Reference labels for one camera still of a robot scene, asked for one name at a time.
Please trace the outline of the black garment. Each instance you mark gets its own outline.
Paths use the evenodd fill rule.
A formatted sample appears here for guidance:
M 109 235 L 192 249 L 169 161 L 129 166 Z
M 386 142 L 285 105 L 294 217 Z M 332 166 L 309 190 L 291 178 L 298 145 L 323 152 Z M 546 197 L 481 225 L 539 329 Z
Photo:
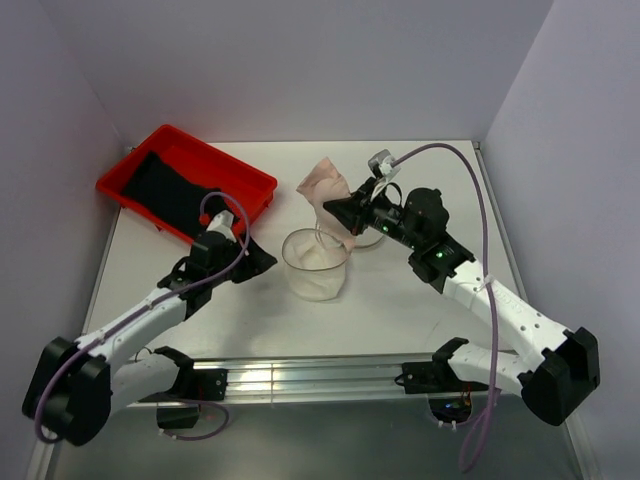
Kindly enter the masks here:
M 219 196 L 207 199 L 203 211 L 202 200 L 218 187 L 203 187 L 187 180 L 155 152 L 149 152 L 121 191 L 128 200 L 148 210 L 159 221 L 176 230 L 191 244 L 204 230 L 202 214 L 212 219 L 230 210 L 228 201 Z

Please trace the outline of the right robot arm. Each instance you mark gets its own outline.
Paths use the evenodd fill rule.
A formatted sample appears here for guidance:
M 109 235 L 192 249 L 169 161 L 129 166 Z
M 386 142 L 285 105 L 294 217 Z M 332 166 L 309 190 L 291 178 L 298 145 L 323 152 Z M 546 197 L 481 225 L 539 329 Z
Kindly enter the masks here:
M 558 426 L 598 387 L 596 337 L 557 323 L 483 271 L 482 263 L 446 230 L 449 213 L 439 190 L 416 188 L 404 204 L 374 190 L 368 179 L 349 204 L 346 225 L 353 234 L 372 228 L 408 247 L 413 273 L 438 293 L 457 302 L 498 332 L 513 351 L 492 362 L 489 350 L 455 337 L 425 365 L 403 368 L 406 393 L 430 393 L 457 387 L 483 387 L 496 367 L 496 386 L 523 399 L 543 422 Z

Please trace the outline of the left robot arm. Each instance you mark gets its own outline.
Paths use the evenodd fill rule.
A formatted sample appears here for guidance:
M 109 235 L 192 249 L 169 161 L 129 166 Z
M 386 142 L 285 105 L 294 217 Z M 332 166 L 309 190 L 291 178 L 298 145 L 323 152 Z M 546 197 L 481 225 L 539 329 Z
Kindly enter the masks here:
M 233 196 L 213 191 L 199 205 L 204 229 L 190 253 L 139 304 L 106 326 L 73 341 L 57 337 L 39 358 L 22 413 L 33 420 L 44 444 L 82 446 L 96 437 L 112 414 L 145 399 L 202 405 L 194 361 L 171 347 L 135 355 L 147 344 L 201 310 L 220 285 L 241 284 L 276 263 L 235 218 L 249 218 Z

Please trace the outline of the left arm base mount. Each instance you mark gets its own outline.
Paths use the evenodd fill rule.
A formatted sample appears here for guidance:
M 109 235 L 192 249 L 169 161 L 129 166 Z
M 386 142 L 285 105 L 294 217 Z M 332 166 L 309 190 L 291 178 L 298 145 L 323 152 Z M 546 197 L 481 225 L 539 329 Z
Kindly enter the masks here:
M 195 360 L 172 347 L 163 346 L 150 350 L 149 358 L 166 358 L 178 368 L 172 387 L 154 392 L 141 399 L 142 402 L 168 401 L 169 399 L 221 401 L 225 398 L 229 370 L 222 367 L 196 369 Z

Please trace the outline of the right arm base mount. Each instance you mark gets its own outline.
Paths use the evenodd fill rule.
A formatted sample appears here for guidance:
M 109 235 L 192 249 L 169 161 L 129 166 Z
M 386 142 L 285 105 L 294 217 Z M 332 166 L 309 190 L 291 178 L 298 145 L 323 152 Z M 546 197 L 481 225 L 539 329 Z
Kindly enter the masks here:
M 467 339 L 454 337 L 440 347 L 429 361 L 403 363 L 394 383 L 402 387 L 407 395 L 487 391 L 487 384 L 460 380 L 448 365 L 453 354 L 468 344 Z

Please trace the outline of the beige bra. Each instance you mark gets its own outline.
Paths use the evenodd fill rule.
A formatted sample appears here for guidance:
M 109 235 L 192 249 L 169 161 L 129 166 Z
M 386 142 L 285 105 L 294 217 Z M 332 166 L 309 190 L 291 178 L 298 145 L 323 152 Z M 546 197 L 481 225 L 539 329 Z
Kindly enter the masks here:
M 341 241 L 351 253 L 355 247 L 355 237 L 325 208 L 324 203 L 350 197 L 350 189 L 344 176 L 328 157 L 319 161 L 297 186 L 301 194 L 313 207 L 319 228 Z

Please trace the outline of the white mesh laundry bag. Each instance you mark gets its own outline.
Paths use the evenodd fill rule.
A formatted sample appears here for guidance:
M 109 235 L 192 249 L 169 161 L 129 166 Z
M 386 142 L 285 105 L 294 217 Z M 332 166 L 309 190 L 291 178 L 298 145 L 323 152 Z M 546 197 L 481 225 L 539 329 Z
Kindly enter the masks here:
M 336 299 L 346 284 L 353 252 L 374 248 L 382 240 L 383 236 L 373 229 L 351 239 L 330 233 L 319 224 L 292 231 L 281 248 L 289 289 L 305 301 Z

